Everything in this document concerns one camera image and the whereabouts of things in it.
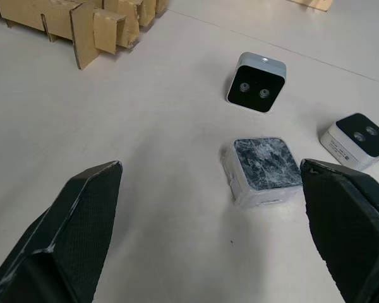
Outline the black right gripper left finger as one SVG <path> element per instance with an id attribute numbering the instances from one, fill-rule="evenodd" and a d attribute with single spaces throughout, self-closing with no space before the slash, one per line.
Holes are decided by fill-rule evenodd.
<path id="1" fill-rule="evenodd" d="M 0 303 L 92 303 L 111 243 L 123 166 L 72 177 L 0 266 Z"/>

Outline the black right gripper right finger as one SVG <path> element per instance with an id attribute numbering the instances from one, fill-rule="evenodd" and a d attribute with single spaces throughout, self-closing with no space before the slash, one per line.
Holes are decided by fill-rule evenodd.
<path id="1" fill-rule="evenodd" d="M 300 165 L 315 246 L 346 303 L 379 303 L 379 183 L 334 163 Z"/>

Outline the cardboard divider structure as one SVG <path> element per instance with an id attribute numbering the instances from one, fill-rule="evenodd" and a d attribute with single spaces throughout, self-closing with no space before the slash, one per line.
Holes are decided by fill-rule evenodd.
<path id="1" fill-rule="evenodd" d="M 133 48 L 170 0 L 0 0 L 0 17 L 11 27 L 45 32 L 51 42 L 71 40 L 79 69 L 101 52 Z"/>

